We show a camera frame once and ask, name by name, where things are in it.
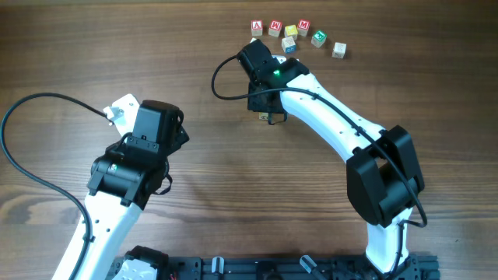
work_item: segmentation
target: alphabet block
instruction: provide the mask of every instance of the alphabet block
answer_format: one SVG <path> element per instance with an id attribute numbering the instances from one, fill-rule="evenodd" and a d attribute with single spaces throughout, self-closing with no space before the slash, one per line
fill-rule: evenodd
<path id="1" fill-rule="evenodd" d="M 286 54 L 296 50 L 296 42 L 292 37 L 285 37 L 282 39 L 282 49 Z"/>
<path id="2" fill-rule="evenodd" d="M 321 47 L 321 45 L 323 45 L 325 43 L 326 39 L 327 39 L 327 34 L 325 34 L 323 31 L 319 30 L 313 35 L 313 38 L 311 38 L 311 43 L 315 47 Z"/>
<path id="3" fill-rule="evenodd" d="M 284 35 L 286 37 L 292 37 L 294 40 L 297 39 L 297 27 L 295 24 L 291 26 L 286 26 L 286 29 L 284 31 Z"/>
<path id="4" fill-rule="evenodd" d="M 310 21 L 305 19 L 300 19 L 297 25 L 297 33 L 301 36 L 308 35 L 308 30 L 310 29 Z"/>
<path id="5" fill-rule="evenodd" d="M 251 21 L 251 32 L 252 36 L 261 36 L 263 35 L 263 21 L 260 19 Z"/>
<path id="6" fill-rule="evenodd" d="M 343 43 L 335 43 L 334 51 L 332 52 L 333 58 L 344 58 L 345 54 L 345 44 Z"/>
<path id="7" fill-rule="evenodd" d="M 280 36 L 280 30 L 282 30 L 282 23 L 272 20 L 272 23 L 270 23 L 270 27 L 268 28 L 268 35 L 278 37 Z"/>

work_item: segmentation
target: wood grain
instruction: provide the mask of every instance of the wood grain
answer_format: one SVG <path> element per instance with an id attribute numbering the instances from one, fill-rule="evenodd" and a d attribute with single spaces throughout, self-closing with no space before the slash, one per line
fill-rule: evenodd
<path id="1" fill-rule="evenodd" d="M 409 248 L 436 254 L 444 279 L 498 272 L 498 7 L 492 2 L 217 2 L 0 8 L 0 114 L 31 93 L 104 108 L 125 95 L 173 103 L 189 143 L 170 157 L 173 190 L 153 197 L 125 240 L 171 255 L 361 254 L 366 227 L 346 197 L 345 166 L 304 123 L 268 126 L 245 101 L 217 100 L 214 68 L 250 39 L 252 18 L 300 18 L 328 34 L 294 54 L 328 91 L 386 128 L 405 127 L 426 180 L 426 229 Z M 280 40 L 263 36 L 275 54 Z M 348 44 L 344 60 L 332 42 Z M 220 93 L 245 93 L 236 63 Z M 86 195 L 89 168 L 118 133 L 62 100 L 9 120 L 27 169 Z M 50 278 L 79 217 L 70 201 L 0 156 L 0 278 Z"/>

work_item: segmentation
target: red letter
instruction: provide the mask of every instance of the red letter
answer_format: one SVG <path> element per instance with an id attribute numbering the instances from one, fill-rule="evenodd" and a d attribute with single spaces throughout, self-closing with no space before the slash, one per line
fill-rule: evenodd
<path id="1" fill-rule="evenodd" d="M 310 23 L 304 20 L 299 21 L 299 28 L 308 29 L 310 27 Z"/>
<path id="2" fill-rule="evenodd" d="M 270 26 L 271 29 L 274 30 L 279 30 L 280 29 L 280 23 L 276 21 L 272 21 L 272 25 Z"/>

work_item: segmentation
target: black cable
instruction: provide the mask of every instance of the black cable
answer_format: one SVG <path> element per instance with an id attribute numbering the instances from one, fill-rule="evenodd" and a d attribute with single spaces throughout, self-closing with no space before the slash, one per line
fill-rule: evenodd
<path id="1" fill-rule="evenodd" d="M 422 207 L 422 204 L 420 203 L 420 200 L 417 198 L 417 195 L 415 194 L 415 192 L 413 192 L 412 188 L 410 187 L 405 175 L 403 175 L 402 171 L 399 169 L 399 167 L 395 164 L 394 160 L 384 151 L 384 149 L 382 149 L 376 142 L 375 140 L 373 140 L 364 130 L 362 127 L 360 127 L 358 124 L 356 124 L 354 121 L 351 120 L 351 118 L 349 118 L 346 114 L 344 114 L 344 112 L 342 112 L 340 109 L 338 109 L 334 104 L 332 104 L 330 101 L 326 100 L 324 97 L 320 96 L 318 93 L 313 93 L 309 90 L 305 90 L 305 89 L 298 89 L 298 88 L 292 88 L 292 87 L 288 87 L 288 88 L 280 88 L 280 89 L 266 89 L 266 90 L 262 90 L 260 92 L 257 92 L 257 93 L 248 93 L 248 94 L 244 94 L 244 95 L 239 95 L 239 96 L 220 96 L 216 90 L 215 90 L 215 80 L 216 80 L 216 76 L 218 75 L 218 72 L 219 70 L 226 64 L 228 63 L 229 61 L 232 61 L 233 59 L 235 59 L 237 56 L 231 56 L 229 58 L 227 58 L 225 61 L 223 61 L 217 68 L 216 70 L 214 71 L 213 75 L 212 75 L 212 78 L 211 78 L 211 90 L 212 90 L 212 93 L 220 98 L 221 100 L 241 100 L 241 99 L 244 99 L 244 98 L 248 98 L 250 96 L 258 96 L 258 95 L 261 95 L 261 94 L 268 94 L 268 93 L 280 93 L 282 91 L 293 91 L 293 92 L 298 92 L 298 93 L 304 93 L 304 94 L 307 94 L 309 96 L 312 96 L 313 99 L 317 99 L 317 100 L 320 100 L 321 102 L 323 102 L 325 105 L 329 106 L 331 109 L 333 109 L 339 116 L 341 116 L 345 121 L 347 121 L 352 128 L 356 129 L 357 133 L 359 133 L 360 135 L 362 135 L 366 140 L 368 140 L 368 142 L 370 142 L 370 144 L 372 145 L 372 147 L 381 155 L 381 157 L 383 157 L 384 159 L 386 159 L 392 166 L 392 168 L 394 169 L 394 171 L 396 172 L 396 174 L 398 175 L 398 178 L 399 180 L 401 180 L 401 182 L 405 185 L 405 188 L 407 190 L 407 192 L 410 194 L 410 197 L 412 198 L 412 200 L 414 201 L 415 203 L 415 206 L 417 207 L 417 209 L 419 210 L 419 214 L 420 214 L 420 217 L 422 218 L 422 223 L 420 222 L 414 222 L 414 221 L 411 221 L 411 220 L 407 220 L 407 219 L 404 219 L 402 221 L 400 221 L 400 223 L 398 224 L 400 226 L 400 246 L 398 247 L 398 252 L 396 253 L 396 259 L 395 259 L 395 267 L 393 268 L 393 270 L 390 272 L 390 276 L 393 277 L 394 276 L 394 273 L 396 272 L 396 268 L 398 267 L 399 265 L 399 260 L 401 258 L 401 254 L 402 254 L 402 238 L 403 238 L 403 229 L 404 229 L 404 224 L 409 224 L 409 225 L 413 225 L 413 226 L 416 226 L 416 227 L 419 227 L 419 228 L 423 228 L 425 226 L 427 226 L 427 216 L 426 216 L 426 212 L 423 210 L 423 207 Z"/>
<path id="2" fill-rule="evenodd" d="M 88 246 L 89 246 L 89 240 L 91 238 L 92 235 L 92 220 L 90 219 L 90 216 L 89 216 L 89 213 L 87 212 L 85 206 L 83 206 L 83 204 L 81 202 L 78 201 L 78 198 L 75 198 L 72 194 L 68 193 L 66 190 L 60 188 L 60 187 L 57 187 L 56 185 L 46 181 L 46 180 L 43 180 L 41 178 L 39 178 L 38 176 L 32 174 L 30 171 L 28 170 L 25 170 L 22 166 L 20 166 L 15 160 L 14 158 L 11 156 L 9 150 L 7 149 L 7 146 L 5 145 L 5 125 L 7 124 L 7 120 L 9 119 L 9 116 L 10 114 L 19 106 L 21 105 L 22 103 L 25 103 L 26 101 L 28 100 L 32 100 L 34 98 L 37 98 L 37 97 L 56 97 L 56 98 L 61 98 L 63 100 L 67 100 L 67 101 L 71 101 L 73 103 L 76 103 L 82 107 L 85 107 L 86 109 L 94 112 L 95 114 L 98 114 L 100 115 L 101 117 L 105 117 L 107 119 L 107 116 L 105 113 L 102 113 L 100 111 L 98 111 L 97 109 L 79 101 L 79 100 L 76 100 L 72 97 L 69 97 L 69 96 L 65 96 L 65 95 L 62 95 L 62 94 L 58 94 L 58 93 L 37 93 L 37 94 L 33 94 L 33 95 L 30 95 L 30 96 L 26 96 L 24 98 L 22 98 L 21 100 L 17 101 L 16 103 L 14 103 L 14 105 L 12 105 L 8 110 L 7 110 L 7 113 L 5 113 L 5 116 L 3 117 L 3 120 L 2 120 L 2 126 L 0 127 L 0 142 L 2 144 L 2 150 L 3 152 L 5 153 L 5 156 L 7 157 L 7 159 L 9 160 L 9 162 L 19 171 L 21 172 L 22 174 L 26 175 L 28 178 L 30 178 L 31 180 L 34 180 L 40 184 L 43 184 L 44 186 L 46 187 L 49 187 L 51 188 L 52 190 L 54 191 L 57 191 L 58 193 L 64 195 L 65 197 L 67 197 L 70 201 L 72 201 L 77 207 L 78 209 L 81 211 L 82 213 L 82 216 L 83 216 L 83 221 L 85 223 L 85 236 L 83 238 L 83 247 L 81 249 L 81 252 L 79 253 L 79 257 L 78 257 L 78 260 L 76 262 L 76 265 L 75 267 L 73 268 L 72 270 L 72 273 L 71 273 L 71 276 L 69 277 L 70 280 L 73 280 L 75 278 L 75 276 L 78 274 L 78 271 L 79 271 L 79 268 L 81 267 L 81 264 L 85 258 L 85 255 L 86 255 L 86 252 L 88 250 Z"/>

